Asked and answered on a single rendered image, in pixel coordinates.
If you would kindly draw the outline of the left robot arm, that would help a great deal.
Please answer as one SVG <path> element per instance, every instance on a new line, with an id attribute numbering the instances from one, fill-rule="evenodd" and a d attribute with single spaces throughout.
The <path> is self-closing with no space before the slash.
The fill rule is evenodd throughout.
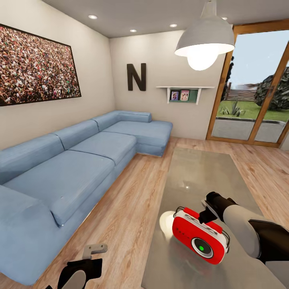
<path id="1" fill-rule="evenodd" d="M 102 259 L 92 260 L 92 254 L 106 253 L 108 245 L 104 243 L 85 245 L 82 259 L 67 262 L 62 270 L 57 289 L 84 289 L 90 279 L 102 275 Z M 53 289 L 50 285 L 46 289 Z"/>

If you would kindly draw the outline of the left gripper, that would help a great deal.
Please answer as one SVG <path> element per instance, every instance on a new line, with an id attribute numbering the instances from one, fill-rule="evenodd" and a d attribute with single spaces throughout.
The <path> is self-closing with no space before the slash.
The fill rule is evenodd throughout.
<path id="1" fill-rule="evenodd" d="M 95 260 L 86 260 L 87 263 L 89 263 L 90 268 L 91 268 L 91 273 L 89 276 L 89 281 L 90 279 L 94 278 L 100 278 L 102 275 L 102 259 L 95 259 Z"/>

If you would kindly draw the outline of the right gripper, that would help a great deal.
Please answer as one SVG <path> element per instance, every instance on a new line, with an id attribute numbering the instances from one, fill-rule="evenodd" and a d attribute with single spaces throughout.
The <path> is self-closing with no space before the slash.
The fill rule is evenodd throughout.
<path id="1" fill-rule="evenodd" d="M 208 223 L 208 222 L 211 222 L 211 221 L 216 220 L 216 219 L 218 219 L 218 218 L 215 215 L 211 215 L 208 212 L 207 208 L 206 208 L 205 211 L 200 212 L 200 214 L 199 214 L 199 222 L 200 222 L 200 224 L 202 224 L 203 222 L 204 223 Z"/>

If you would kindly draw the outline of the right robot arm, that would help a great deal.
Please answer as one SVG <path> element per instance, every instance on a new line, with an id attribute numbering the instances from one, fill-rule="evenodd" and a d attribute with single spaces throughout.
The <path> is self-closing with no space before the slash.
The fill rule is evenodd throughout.
<path id="1" fill-rule="evenodd" d="M 232 198 L 211 193 L 201 200 L 200 224 L 220 219 L 252 258 L 262 261 L 289 289 L 289 231 L 273 220 L 238 205 Z"/>

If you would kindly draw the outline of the radio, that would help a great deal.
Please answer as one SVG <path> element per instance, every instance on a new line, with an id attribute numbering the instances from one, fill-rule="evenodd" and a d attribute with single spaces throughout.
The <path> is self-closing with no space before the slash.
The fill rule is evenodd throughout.
<path id="1" fill-rule="evenodd" d="M 199 214 L 189 208 L 176 210 L 172 232 L 175 237 L 207 262 L 219 264 L 229 253 L 230 238 L 226 244 L 223 228 L 213 221 L 199 222 Z"/>

